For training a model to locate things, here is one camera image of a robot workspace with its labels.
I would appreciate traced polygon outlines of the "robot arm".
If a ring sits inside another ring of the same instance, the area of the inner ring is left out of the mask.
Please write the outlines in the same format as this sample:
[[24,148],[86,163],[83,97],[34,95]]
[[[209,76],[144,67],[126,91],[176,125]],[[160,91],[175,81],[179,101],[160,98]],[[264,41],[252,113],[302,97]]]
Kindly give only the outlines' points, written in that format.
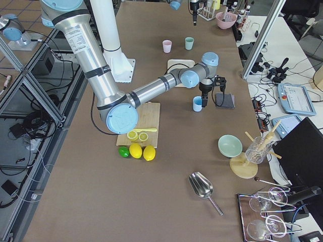
[[[169,4],[169,6],[173,10],[177,11],[180,8],[183,1],[182,0],[167,0],[166,2]],[[188,1],[188,10],[192,16],[192,21],[193,21],[194,26],[197,25],[197,15],[198,15],[198,10],[200,9],[200,3],[201,3],[201,1],[199,1],[199,0],[189,0]]]
[[63,32],[97,96],[101,120],[113,133],[126,134],[136,127],[137,107],[141,104],[178,84],[192,88],[216,75],[219,57],[214,52],[206,52],[201,62],[192,68],[171,70],[147,85],[124,93],[116,86],[110,66],[90,28],[90,13],[84,1],[41,1],[40,4],[43,24]]

